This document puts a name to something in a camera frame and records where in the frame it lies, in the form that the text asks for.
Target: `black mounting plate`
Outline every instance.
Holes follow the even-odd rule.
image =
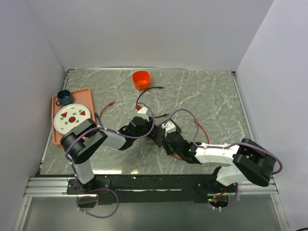
[[[207,203],[207,194],[223,192],[210,174],[198,175],[95,175],[97,188],[115,190],[121,203],[194,201]],[[234,193],[236,187],[227,187]],[[69,180],[67,194],[96,194],[81,192],[76,180]],[[116,198],[108,191],[99,192],[99,205],[116,203]]]

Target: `black wire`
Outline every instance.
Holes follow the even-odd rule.
[[[74,176],[74,174],[69,174],[70,176],[69,177],[73,177]],[[68,178],[69,177],[66,177],[66,181],[67,181],[67,183],[69,183],[69,181],[68,181]]]
[[[141,97],[146,91],[148,91],[149,89],[154,89],[154,88],[157,88],[157,89],[164,89],[165,87],[150,87],[150,88],[144,90],[144,91],[138,96],[138,98],[137,98],[137,100],[136,100],[136,106],[137,106],[137,104],[138,104],[138,101],[139,101],[140,97]],[[161,116],[155,116],[155,119],[161,118],[161,117],[164,117],[164,116],[167,116],[167,115],[169,115],[169,113],[165,113],[165,114],[163,114],[163,115],[161,115]]]

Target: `red wire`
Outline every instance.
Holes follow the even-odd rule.
[[[217,196],[213,196],[213,198],[215,198],[215,200],[221,198],[221,196],[227,191],[227,188],[223,190],[222,194],[219,194]]]
[[[198,126],[202,129],[202,131],[203,131],[204,134],[206,135],[207,143],[210,144],[210,138],[208,137],[207,132],[205,131],[205,129],[202,127],[202,125],[201,125],[199,122],[198,122]],[[178,160],[183,160],[182,158],[180,158],[180,157],[178,157],[178,156],[176,156],[176,155],[174,155],[174,154],[172,154],[172,156],[173,156],[174,158],[178,159]]]
[[[115,103],[115,101],[112,101],[112,102],[108,103],[108,104],[102,109],[102,111],[101,111],[101,113],[100,113],[100,119],[101,119],[101,117],[102,117],[102,114],[103,114],[104,110],[106,110],[107,107],[113,105],[114,103]]]
[[[172,156],[173,156],[174,158],[178,159],[178,160],[183,160],[181,157],[178,157],[178,156],[176,156],[176,155],[174,155],[174,154],[172,154]]]

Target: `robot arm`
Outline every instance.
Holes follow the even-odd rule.
[[[213,173],[213,177],[222,185],[228,186],[242,181],[250,181],[263,187],[269,185],[276,162],[272,157],[241,145],[226,149],[227,144],[210,145],[197,142],[198,145],[203,146],[203,148],[199,148],[192,142],[188,143],[176,132],[172,122],[162,125],[162,128],[166,132],[163,147],[167,155],[175,153],[190,164],[217,163],[224,165],[225,167],[218,167],[218,171]],[[242,139],[242,143],[262,148],[250,139]]]
[[[147,113],[148,109],[143,107],[128,125],[119,129],[118,133],[107,130],[95,130],[86,136],[87,140],[81,139],[73,146],[68,157],[72,160],[71,163],[74,165],[77,173],[76,177],[83,190],[90,191],[95,188],[96,178],[91,168],[90,158],[98,147],[103,145],[118,150],[125,150],[131,147],[136,139],[124,138],[120,134],[132,137],[146,134],[153,124],[152,118]],[[97,127],[97,124],[93,120],[87,119],[65,134],[61,139],[61,145],[64,150],[66,151],[85,131],[95,127]],[[156,129],[157,127],[155,126],[153,132],[148,136],[152,136]]]

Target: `pink tray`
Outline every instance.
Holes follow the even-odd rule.
[[[95,120],[95,110],[94,110],[94,101],[92,99],[92,92],[90,88],[83,88],[78,90],[71,91],[74,97],[74,103],[80,103],[85,105],[90,111],[91,111],[91,118],[92,120]],[[57,112],[62,108],[63,106],[57,106],[57,95],[54,95],[51,99],[51,125],[52,125],[52,139],[53,144],[57,148],[62,148],[62,145],[60,144],[60,140],[62,138],[62,134],[57,132],[53,127],[53,118],[57,114]]]

